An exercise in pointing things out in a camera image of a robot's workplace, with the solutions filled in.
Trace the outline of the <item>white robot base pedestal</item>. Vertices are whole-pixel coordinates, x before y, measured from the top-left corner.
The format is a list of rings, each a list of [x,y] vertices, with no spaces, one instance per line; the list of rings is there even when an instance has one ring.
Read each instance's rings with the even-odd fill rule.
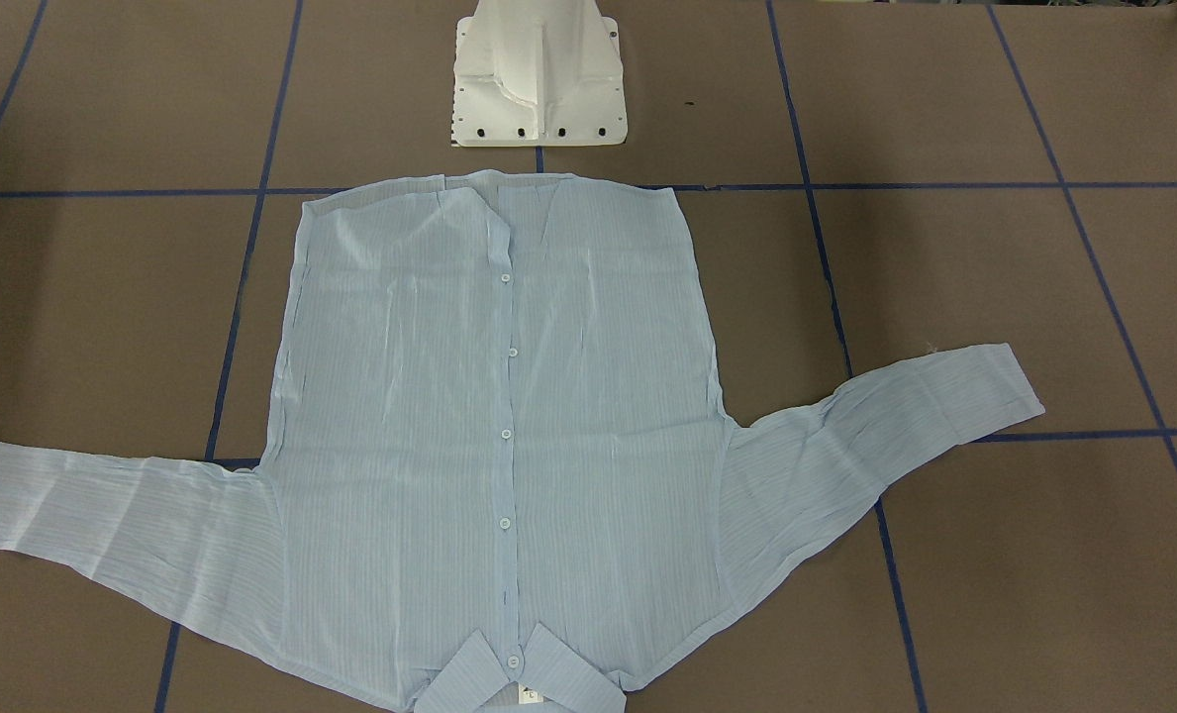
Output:
[[[455,24],[457,148],[600,148],[629,136],[619,24],[594,1],[480,1]]]

